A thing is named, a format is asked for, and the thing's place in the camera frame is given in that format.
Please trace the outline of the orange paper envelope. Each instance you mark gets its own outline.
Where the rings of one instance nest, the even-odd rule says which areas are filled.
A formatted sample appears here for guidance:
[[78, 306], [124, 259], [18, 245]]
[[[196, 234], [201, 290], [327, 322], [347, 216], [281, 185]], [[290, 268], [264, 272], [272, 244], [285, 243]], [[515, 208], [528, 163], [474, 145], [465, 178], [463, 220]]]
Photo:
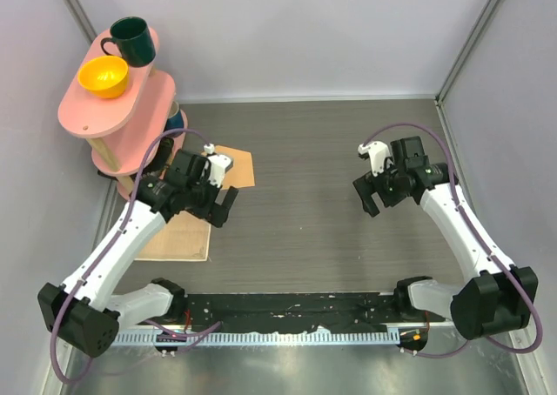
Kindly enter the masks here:
[[[242, 151], [222, 145], [215, 145], [218, 154], [225, 154], [233, 159], [233, 167], [226, 173], [223, 187], [227, 190], [231, 186], [237, 189], [253, 187], [255, 185], [255, 176], [252, 162], [252, 154], [249, 151]], [[208, 175], [208, 165], [205, 167], [205, 173]]]

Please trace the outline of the beige letter paper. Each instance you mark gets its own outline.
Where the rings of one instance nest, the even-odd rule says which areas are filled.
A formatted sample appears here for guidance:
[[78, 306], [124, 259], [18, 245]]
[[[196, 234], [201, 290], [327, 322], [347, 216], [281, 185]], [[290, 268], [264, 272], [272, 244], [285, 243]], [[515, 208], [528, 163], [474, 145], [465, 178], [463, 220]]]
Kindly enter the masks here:
[[211, 225], [181, 212], [159, 231], [136, 256], [138, 261], [205, 262], [211, 236]]

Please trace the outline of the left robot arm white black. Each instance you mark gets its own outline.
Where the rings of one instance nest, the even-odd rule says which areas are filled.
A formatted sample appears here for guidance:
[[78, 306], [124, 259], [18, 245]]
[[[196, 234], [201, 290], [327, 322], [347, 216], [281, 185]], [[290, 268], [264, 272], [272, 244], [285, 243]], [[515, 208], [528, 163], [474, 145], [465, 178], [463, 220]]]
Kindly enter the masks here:
[[178, 323], [187, 309], [185, 290], [163, 278], [124, 295], [114, 290], [136, 256], [182, 211], [220, 227], [238, 190], [217, 200], [233, 166], [224, 154], [179, 151], [164, 177], [144, 177], [118, 223], [62, 284], [47, 283], [37, 298], [53, 338], [61, 338], [91, 358], [103, 354], [118, 332], [148, 319]]

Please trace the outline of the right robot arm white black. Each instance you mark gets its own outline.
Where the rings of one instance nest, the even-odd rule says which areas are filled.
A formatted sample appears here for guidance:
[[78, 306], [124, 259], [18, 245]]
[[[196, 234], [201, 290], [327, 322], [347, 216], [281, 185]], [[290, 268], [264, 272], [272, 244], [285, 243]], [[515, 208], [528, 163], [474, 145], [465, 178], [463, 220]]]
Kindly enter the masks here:
[[531, 268], [518, 267], [488, 236], [447, 164], [431, 163], [420, 137], [361, 144], [358, 154], [371, 166], [353, 182], [364, 211], [379, 215], [375, 196], [385, 207], [412, 198], [439, 228], [465, 279], [462, 287], [428, 276], [400, 280], [393, 299], [396, 316], [411, 321], [429, 311], [451, 320], [467, 340], [527, 327], [527, 303], [535, 298], [538, 278]]

